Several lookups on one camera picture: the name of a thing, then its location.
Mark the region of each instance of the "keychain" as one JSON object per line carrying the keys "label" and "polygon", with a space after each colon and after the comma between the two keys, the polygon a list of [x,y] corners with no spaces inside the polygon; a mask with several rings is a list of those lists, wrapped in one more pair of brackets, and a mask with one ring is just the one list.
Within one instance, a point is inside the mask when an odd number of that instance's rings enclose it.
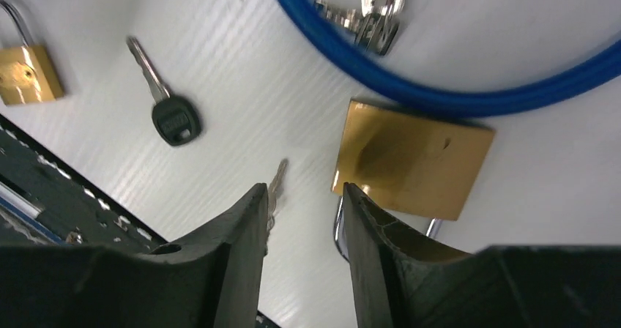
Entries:
{"label": "keychain", "polygon": [[315,0],[315,8],[330,23],[355,35],[354,43],[367,51],[385,55],[392,45],[399,21],[395,17],[404,0],[362,0],[362,12],[335,6],[327,0]]}

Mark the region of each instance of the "brass padlock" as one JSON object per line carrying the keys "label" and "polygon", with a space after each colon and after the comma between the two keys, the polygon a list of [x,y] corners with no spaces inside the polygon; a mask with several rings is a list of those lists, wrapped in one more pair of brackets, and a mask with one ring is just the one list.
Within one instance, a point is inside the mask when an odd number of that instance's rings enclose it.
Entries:
{"label": "brass padlock", "polygon": [[32,37],[19,12],[5,0],[2,7],[18,29],[23,45],[0,49],[0,97],[5,105],[41,103],[64,96],[48,52],[32,45]]}

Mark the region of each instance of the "black key head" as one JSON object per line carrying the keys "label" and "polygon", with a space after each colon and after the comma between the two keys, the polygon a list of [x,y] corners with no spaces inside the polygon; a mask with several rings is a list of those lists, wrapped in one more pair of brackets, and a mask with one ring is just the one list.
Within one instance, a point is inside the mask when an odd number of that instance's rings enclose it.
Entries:
{"label": "black key head", "polygon": [[156,103],[151,117],[155,129],[170,146],[187,144],[201,133],[201,120],[196,109],[180,96]]}

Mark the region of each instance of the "screw hole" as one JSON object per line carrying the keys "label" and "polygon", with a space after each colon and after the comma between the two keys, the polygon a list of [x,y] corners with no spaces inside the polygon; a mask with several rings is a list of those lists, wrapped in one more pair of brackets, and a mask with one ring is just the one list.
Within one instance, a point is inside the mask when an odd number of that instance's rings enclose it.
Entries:
{"label": "screw hole", "polygon": [[164,244],[157,247],[151,252],[152,255],[166,255],[168,253],[176,253],[181,250],[181,245],[177,244]]}

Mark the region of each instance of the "blue cable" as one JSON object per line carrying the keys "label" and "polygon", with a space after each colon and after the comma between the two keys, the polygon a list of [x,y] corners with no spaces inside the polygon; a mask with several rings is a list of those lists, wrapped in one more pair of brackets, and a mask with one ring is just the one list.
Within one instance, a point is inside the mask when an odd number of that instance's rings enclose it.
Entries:
{"label": "blue cable", "polygon": [[330,61],[368,88],[416,110],[448,117],[518,113],[588,92],[621,74],[621,40],[560,74],[494,92],[451,92],[412,83],[367,59],[321,19],[308,0],[278,0],[307,39]]}

